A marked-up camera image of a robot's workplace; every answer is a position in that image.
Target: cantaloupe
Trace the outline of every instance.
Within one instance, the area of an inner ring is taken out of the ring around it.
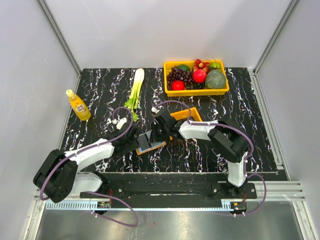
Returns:
[[[220,70],[210,71],[205,78],[208,89],[222,89],[226,85],[226,77]]]

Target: yellow bottle cap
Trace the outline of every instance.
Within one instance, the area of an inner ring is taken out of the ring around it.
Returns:
[[[71,89],[67,90],[65,93],[68,97],[72,97],[74,95],[74,91],[72,91]]]

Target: bunch of purple grapes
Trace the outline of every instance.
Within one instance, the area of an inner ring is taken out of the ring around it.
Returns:
[[[169,72],[169,74],[166,76],[168,90],[171,90],[172,83],[175,80],[183,81],[185,88],[188,86],[192,86],[194,84],[192,75],[192,71],[186,72],[182,69],[179,69],[178,66],[174,66],[173,68],[171,68],[171,72]]]

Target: tabletop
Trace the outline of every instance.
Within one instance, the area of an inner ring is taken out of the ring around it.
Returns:
[[[103,138],[115,126],[111,122],[114,109],[124,106],[129,99],[136,68],[90,68],[84,69],[77,89],[91,112],[91,119],[80,121],[72,111],[63,136],[61,149],[75,150]],[[178,100],[189,107],[196,107],[203,121],[219,120],[228,115],[250,136],[255,149],[248,158],[249,172],[276,172],[277,167],[263,118],[246,68],[225,69],[230,91],[220,96],[167,97],[164,91],[163,68],[144,68],[145,77],[134,123],[146,132],[153,121],[151,108],[165,100]],[[183,106],[170,103],[165,106],[177,112]],[[125,111],[117,114],[125,117]],[[125,155],[102,159],[84,171],[100,172],[226,172],[227,160],[206,140],[172,140],[165,146],[137,155]]]

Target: bottle label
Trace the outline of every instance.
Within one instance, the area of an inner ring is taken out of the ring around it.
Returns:
[[[83,104],[80,104],[78,106],[75,107],[75,110],[78,112],[78,113],[81,113],[81,112],[84,112],[86,110],[86,107],[85,105]]]

